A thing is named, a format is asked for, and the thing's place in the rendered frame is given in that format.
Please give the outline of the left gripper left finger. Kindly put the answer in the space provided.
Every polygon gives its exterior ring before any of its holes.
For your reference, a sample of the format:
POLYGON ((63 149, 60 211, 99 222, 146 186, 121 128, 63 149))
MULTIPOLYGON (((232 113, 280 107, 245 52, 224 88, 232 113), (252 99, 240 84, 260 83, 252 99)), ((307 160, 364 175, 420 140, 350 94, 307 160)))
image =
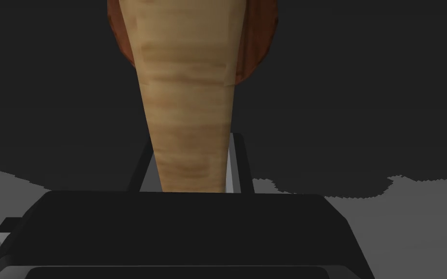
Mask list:
POLYGON ((147 139, 127 186, 128 192, 162 192, 151 139, 147 139))

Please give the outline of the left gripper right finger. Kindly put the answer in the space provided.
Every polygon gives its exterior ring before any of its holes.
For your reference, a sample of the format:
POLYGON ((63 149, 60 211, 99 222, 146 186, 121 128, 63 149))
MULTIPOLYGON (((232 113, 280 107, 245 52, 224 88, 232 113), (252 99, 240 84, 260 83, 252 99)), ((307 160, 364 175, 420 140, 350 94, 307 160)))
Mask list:
POLYGON ((225 192, 255 193, 246 145, 240 133, 230 133, 225 192))

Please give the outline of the tan and brown bread slice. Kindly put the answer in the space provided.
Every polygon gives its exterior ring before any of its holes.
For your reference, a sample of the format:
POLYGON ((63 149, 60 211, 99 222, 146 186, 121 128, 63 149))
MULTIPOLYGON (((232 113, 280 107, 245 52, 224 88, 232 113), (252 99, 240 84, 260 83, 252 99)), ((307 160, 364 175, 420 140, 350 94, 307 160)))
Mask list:
POLYGON ((278 0, 107 0, 136 69, 162 190, 226 190, 235 85, 267 55, 278 0))

